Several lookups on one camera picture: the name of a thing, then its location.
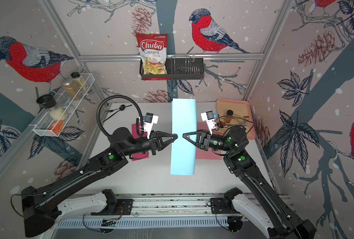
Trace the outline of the light blue paper sheet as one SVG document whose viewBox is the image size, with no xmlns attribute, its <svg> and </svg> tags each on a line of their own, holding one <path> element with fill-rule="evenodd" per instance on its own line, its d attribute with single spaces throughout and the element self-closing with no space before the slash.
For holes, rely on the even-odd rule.
<svg viewBox="0 0 354 239">
<path fill-rule="evenodd" d="M 173 99 L 172 133 L 178 138 L 172 143 L 171 175 L 191 176 L 195 170 L 196 147 L 183 138 L 184 133 L 197 130 L 196 100 Z"/>
</svg>

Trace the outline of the magenta paper sheet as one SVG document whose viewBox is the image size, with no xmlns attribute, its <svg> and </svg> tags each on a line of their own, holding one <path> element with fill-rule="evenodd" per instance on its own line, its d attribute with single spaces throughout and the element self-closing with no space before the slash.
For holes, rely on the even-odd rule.
<svg viewBox="0 0 354 239">
<path fill-rule="evenodd" d="M 136 124 L 132 124 L 132 136 L 134 137 L 134 139 L 139 138 L 140 136 L 137 134 L 137 127 Z M 136 161 L 136 160 L 141 160 L 141 159 L 146 159 L 149 158 L 149 153 L 137 153 L 137 154 L 132 154 L 129 156 L 129 158 L 132 161 Z"/>
</svg>

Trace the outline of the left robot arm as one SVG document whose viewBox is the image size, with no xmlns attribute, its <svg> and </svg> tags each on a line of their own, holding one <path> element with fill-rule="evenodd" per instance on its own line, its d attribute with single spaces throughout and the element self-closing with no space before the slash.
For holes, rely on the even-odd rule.
<svg viewBox="0 0 354 239">
<path fill-rule="evenodd" d="M 88 160 L 87 164 L 57 182 L 21 191 L 25 236 L 32 238 L 50 229 L 56 219 L 63 216 L 58 205 L 86 186 L 120 170 L 127 163 L 127 156 L 150 151 L 156 155 L 178 139 L 177 134 L 151 131 L 149 137 L 134 138 L 125 127 L 108 135 L 110 146 Z"/>
</svg>

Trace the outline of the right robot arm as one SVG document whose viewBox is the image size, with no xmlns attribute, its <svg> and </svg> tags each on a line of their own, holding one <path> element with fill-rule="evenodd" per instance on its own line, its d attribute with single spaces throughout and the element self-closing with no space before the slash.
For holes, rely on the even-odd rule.
<svg viewBox="0 0 354 239">
<path fill-rule="evenodd" d="M 245 127 L 233 126 L 223 135 L 198 130 L 184 133 L 183 138 L 204 151 L 215 149 L 225 152 L 223 160 L 227 168 L 250 189 L 260 205 L 249 202 L 238 188 L 224 194 L 225 204 L 230 210 L 246 216 L 266 238 L 314 238 L 315 226 L 310 220 L 301 219 L 284 203 L 246 152 L 249 141 Z"/>
</svg>

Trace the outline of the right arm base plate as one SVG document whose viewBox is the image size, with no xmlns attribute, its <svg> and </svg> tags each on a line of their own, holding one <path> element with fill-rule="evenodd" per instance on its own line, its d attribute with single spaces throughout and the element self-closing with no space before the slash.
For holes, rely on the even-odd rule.
<svg viewBox="0 0 354 239">
<path fill-rule="evenodd" d="M 250 207 L 242 198 L 210 198 L 208 205 L 212 214 L 244 214 Z"/>
</svg>

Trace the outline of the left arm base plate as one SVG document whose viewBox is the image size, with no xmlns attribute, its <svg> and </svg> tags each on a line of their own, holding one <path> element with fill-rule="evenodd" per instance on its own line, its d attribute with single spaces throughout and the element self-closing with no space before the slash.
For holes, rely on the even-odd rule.
<svg viewBox="0 0 354 239">
<path fill-rule="evenodd" d="M 130 215 L 132 211 L 134 200 L 133 199 L 118 199 L 113 202 L 109 202 L 104 209 L 104 215 L 118 215 L 126 216 Z"/>
</svg>

